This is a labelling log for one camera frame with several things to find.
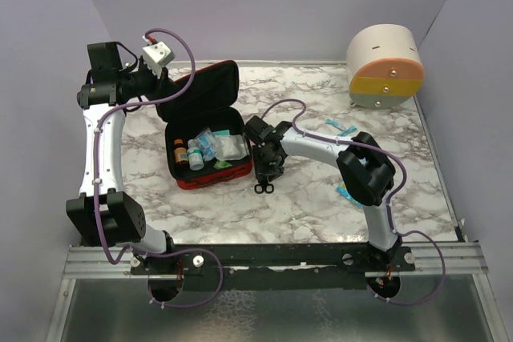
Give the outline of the black handled scissors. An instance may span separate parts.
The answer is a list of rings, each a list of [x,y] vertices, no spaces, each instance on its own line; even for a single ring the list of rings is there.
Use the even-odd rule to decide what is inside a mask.
[[[258,195],[272,194],[274,192],[274,185],[271,183],[258,183],[254,186],[253,190]]]

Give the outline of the white gauze clear bag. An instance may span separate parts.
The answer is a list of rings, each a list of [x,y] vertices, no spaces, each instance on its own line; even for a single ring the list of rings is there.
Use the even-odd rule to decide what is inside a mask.
[[[216,158],[220,161],[241,160],[248,155],[248,145],[242,135],[216,137]]]

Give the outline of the small teal clear pouch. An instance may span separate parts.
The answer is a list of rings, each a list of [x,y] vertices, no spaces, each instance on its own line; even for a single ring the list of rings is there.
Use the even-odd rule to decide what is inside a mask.
[[[214,136],[230,136],[229,130],[213,131],[212,133]]]

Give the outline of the small green box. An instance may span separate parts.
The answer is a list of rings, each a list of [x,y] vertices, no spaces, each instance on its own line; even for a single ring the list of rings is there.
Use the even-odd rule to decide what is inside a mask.
[[[223,170],[226,168],[230,168],[231,166],[232,166],[232,164],[230,162],[222,161],[222,160],[217,160],[214,164],[214,168],[217,170]]]

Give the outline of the red black medicine case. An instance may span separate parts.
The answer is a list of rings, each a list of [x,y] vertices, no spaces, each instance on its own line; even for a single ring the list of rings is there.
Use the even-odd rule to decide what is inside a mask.
[[[193,171],[189,166],[179,166],[174,155],[175,141],[184,143],[194,139],[201,131],[228,130],[232,135],[241,135],[244,120],[233,108],[240,85],[239,67],[227,60],[197,70],[192,85],[179,98],[160,104],[158,116],[166,123],[164,138],[168,168],[179,188],[195,190],[216,183],[238,179],[252,170],[252,156],[235,160],[229,167],[217,169],[215,160]]]

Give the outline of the blue packets clear bag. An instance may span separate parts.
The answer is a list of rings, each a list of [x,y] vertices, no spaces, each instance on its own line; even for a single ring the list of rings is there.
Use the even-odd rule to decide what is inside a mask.
[[[212,133],[210,128],[203,129],[196,136],[195,140],[203,154],[204,161],[209,162],[216,157],[216,136]]]

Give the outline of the clear bottle green label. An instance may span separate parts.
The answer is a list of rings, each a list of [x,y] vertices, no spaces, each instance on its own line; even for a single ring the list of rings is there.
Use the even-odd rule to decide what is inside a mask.
[[[193,147],[188,149],[188,163],[192,171],[199,171],[204,168],[204,160],[202,152],[199,148]]]

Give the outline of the white bottle blue label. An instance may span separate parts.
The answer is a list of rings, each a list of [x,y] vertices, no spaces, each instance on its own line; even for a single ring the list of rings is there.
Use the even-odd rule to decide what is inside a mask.
[[[198,147],[199,147],[199,145],[195,139],[188,140],[188,149],[198,148]]]

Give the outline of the brown bottle orange cap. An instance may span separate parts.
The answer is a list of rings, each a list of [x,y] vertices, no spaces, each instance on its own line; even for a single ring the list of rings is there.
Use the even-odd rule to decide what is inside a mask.
[[[187,147],[182,139],[176,139],[173,142],[173,155],[177,166],[185,166],[188,164]]]

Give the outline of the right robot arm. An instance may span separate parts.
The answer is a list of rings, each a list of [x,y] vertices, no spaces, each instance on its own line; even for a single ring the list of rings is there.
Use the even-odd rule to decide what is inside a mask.
[[[272,193],[273,181],[284,174],[289,156],[312,159],[339,170],[351,198],[363,207],[369,233],[370,265],[385,271],[397,261],[399,236],[391,229],[385,200],[394,186],[395,167],[372,135],[353,139],[317,134],[282,121],[277,126],[253,116],[244,127],[252,142],[257,194]]]

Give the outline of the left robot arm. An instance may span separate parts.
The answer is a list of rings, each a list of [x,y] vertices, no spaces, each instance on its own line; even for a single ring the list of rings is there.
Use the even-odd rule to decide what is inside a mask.
[[[163,42],[151,42],[129,67],[123,67],[119,42],[88,45],[91,68],[77,94],[86,128],[86,160],[79,195],[66,213],[89,246],[133,247],[151,253],[149,264],[171,272],[177,254],[170,237],[147,225],[143,208],[123,185],[122,133],[130,99],[155,97],[170,85],[165,66],[174,58]]]

